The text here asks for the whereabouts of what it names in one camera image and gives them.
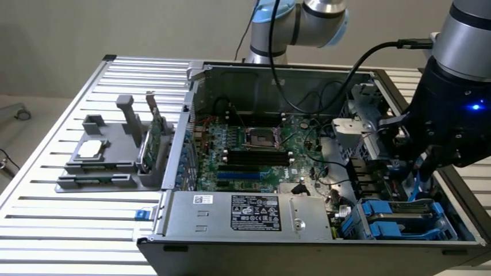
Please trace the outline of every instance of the motherboard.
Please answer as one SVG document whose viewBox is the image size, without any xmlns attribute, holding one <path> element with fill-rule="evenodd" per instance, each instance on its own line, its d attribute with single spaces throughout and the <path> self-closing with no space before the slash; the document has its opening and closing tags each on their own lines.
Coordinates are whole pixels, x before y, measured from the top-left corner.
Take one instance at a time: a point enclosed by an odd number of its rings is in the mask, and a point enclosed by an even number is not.
<svg viewBox="0 0 491 276">
<path fill-rule="evenodd" d="M 231 124 L 218 117 L 198 122 L 199 191 L 286 193 L 300 180 L 315 179 L 324 168 L 308 158 L 323 159 L 319 138 L 311 131 L 319 122 L 302 116 L 266 121 L 254 123 L 242 116 Z"/>
</svg>

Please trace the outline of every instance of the robotic arm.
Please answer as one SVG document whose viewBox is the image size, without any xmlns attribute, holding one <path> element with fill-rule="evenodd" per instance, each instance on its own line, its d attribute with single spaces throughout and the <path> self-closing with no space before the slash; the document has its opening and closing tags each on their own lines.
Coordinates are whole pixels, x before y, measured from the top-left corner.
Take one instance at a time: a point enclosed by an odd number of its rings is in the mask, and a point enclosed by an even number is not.
<svg viewBox="0 0 491 276">
<path fill-rule="evenodd" d="M 275 0 L 260 0 L 252 18 L 248 63 L 270 63 L 268 32 Z M 282 0 L 275 17 L 272 56 L 287 64 L 288 45 L 324 47 L 342 39 L 348 21 L 344 0 Z"/>
<path fill-rule="evenodd" d="M 412 102 L 380 121 L 380 139 L 394 155 L 420 167 L 464 167 L 491 155 L 491 1 L 454 0 Z M 408 139 L 398 139 L 403 130 Z"/>
</svg>

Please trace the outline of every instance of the slotted aluminum surface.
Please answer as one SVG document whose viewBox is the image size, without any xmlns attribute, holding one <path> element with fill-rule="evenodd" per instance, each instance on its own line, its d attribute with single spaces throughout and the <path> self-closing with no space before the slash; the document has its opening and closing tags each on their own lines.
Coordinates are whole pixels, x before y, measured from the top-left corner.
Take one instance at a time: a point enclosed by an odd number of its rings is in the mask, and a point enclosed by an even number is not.
<svg viewBox="0 0 491 276">
<path fill-rule="evenodd" d="M 115 105 L 119 94 L 134 96 L 135 112 L 148 121 L 144 94 L 154 90 L 163 115 L 178 123 L 188 93 L 187 66 L 188 61 L 140 57 L 119 57 L 99 65 L 0 196 L 0 275 L 155 275 L 132 237 L 135 211 L 158 204 L 159 192 L 57 194 L 55 180 L 83 135 L 86 115 L 124 121 Z M 420 73 L 386 71 L 410 101 Z M 458 171 L 491 210 L 491 159 Z M 151 223 L 140 223 L 139 228 L 150 230 Z M 491 262 L 467 269 L 439 276 L 490 275 Z"/>
</svg>

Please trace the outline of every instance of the power supply label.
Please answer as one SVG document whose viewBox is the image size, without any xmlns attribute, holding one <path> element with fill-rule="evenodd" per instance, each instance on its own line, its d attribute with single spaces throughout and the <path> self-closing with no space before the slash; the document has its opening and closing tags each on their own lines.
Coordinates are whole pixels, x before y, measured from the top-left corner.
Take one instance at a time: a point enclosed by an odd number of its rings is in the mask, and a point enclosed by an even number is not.
<svg viewBox="0 0 491 276">
<path fill-rule="evenodd" d="M 232 195 L 230 227 L 235 231 L 282 231 L 278 197 Z"/>
</svg>

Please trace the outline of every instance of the blue ram slot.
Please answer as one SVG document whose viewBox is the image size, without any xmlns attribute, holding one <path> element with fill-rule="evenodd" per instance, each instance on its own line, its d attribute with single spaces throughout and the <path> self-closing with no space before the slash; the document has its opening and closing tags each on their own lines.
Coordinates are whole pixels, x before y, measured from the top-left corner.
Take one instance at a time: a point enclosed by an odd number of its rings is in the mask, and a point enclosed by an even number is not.
<svg viewBox="0 0 491 276">
<path fill-rule="evenodd" d="M 260 180 L 262 175 L 259 172 L 219 172 L 216 175 L 218 179 L 250 179 Z"/>
</svg>

